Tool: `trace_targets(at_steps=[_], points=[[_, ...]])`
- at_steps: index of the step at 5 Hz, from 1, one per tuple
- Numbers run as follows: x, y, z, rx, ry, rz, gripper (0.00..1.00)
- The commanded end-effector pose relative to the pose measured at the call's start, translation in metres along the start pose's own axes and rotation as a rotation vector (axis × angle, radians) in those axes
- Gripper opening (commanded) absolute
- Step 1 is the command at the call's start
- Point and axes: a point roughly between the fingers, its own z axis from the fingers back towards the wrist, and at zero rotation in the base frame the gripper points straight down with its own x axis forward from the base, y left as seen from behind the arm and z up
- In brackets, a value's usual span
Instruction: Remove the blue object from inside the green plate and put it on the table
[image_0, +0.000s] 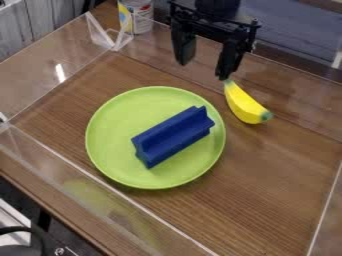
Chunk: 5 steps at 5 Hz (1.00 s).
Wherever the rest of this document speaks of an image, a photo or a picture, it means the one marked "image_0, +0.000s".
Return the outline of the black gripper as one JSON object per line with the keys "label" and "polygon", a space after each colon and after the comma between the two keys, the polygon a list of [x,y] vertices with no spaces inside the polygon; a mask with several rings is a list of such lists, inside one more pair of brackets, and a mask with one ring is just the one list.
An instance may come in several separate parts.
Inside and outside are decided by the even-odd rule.
{"label": "black gripper", "polygon": [[[237,70],[248,41],[256,36],[260,22],[240,11],[241,0],[168,0],[169,28],[173,55],[184,66],[196,52],[196,36],[205,37],[221,44],[215,67],[215,76],[220,81],[229,78]],[[244,38],[229,37],[239,32]]]}

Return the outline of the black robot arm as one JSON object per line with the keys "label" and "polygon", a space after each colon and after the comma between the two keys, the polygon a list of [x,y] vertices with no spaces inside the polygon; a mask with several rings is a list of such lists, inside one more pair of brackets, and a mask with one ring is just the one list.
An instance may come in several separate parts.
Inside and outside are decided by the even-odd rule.
{"label": "black robot arm", "polygon": [[240,0],[168,0],[173,56],[184,66],[196,53],[196,38],[221,44],[215,67],[220,81],[237,70],[244,53],[255,49],[256,18],[240,13]]}

